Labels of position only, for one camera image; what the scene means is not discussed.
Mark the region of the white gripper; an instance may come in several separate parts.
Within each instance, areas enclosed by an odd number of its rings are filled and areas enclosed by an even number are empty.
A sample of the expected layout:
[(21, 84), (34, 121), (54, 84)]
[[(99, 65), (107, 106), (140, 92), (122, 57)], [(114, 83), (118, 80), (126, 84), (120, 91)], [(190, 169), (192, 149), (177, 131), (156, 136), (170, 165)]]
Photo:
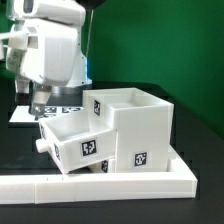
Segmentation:
[[(29, 112), (44, 114), (51, 86), (66, 86), (71, 78), (78, 52), (78, 31), (43, 19), (27, 19), (23, 29), (28, 28), (37, 33), (39, 44), (38, 76), (34, 80)], [(29, 83), (27, 79), (16, 79), (16, 92), (28, 94)]]

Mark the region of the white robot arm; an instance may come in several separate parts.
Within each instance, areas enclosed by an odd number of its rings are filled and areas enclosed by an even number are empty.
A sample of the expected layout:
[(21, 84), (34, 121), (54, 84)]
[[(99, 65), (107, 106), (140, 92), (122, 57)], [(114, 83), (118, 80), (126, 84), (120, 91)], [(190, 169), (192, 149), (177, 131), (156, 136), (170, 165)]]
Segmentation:
[(44, 113), (53, 88), (88, 85), (81, 50), (86, 13), (106, 0), (7, 0), (13, 21), (6, 69), (16, 75), (16, 100), (30, 99), (29, 112)]

